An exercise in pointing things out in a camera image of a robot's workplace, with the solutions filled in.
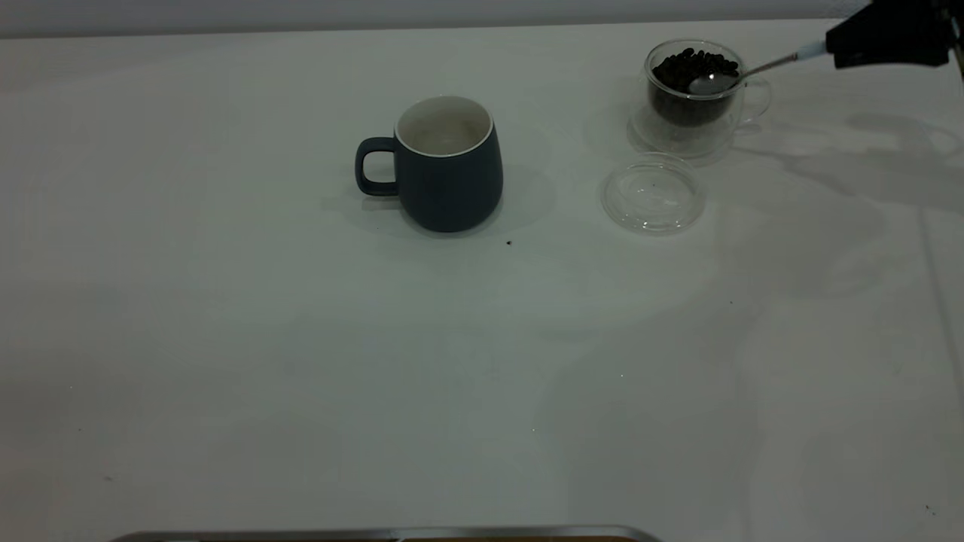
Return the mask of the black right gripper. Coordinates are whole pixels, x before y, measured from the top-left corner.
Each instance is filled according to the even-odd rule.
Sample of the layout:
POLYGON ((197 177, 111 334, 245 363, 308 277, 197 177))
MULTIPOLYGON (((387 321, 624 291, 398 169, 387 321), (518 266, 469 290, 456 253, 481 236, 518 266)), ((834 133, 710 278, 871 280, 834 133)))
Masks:
POLYGON ((837 69, 865 65, 941 66, 951 35, 962 34, 961 1, 871 1, 825 34, 837 69))

